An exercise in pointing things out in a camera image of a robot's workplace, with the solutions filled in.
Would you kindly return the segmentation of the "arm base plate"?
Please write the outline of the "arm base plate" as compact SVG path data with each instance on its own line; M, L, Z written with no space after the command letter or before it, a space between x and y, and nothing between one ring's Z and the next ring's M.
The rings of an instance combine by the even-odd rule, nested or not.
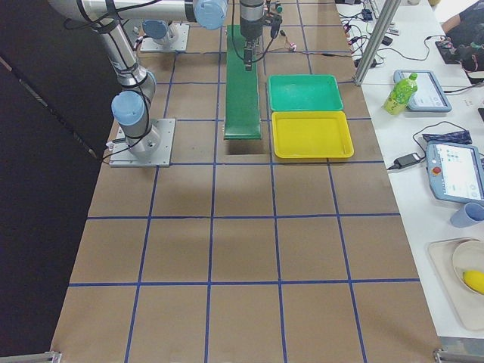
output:
M185 52L190 26L187 23L168 23L164 20L144 20L141 52Z
M119 126L116 142L109 157L112 167L168 167L171 161L175 119L151 119L151 131L134 147L129 148Z

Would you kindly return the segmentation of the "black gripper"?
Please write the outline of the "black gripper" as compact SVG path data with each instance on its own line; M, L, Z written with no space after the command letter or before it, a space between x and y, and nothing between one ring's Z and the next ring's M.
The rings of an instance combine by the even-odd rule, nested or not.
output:
M265 18L263 0L240 0L240 33L246 39L244 43L244 67L253 69L256 63L257 39L262 35Z

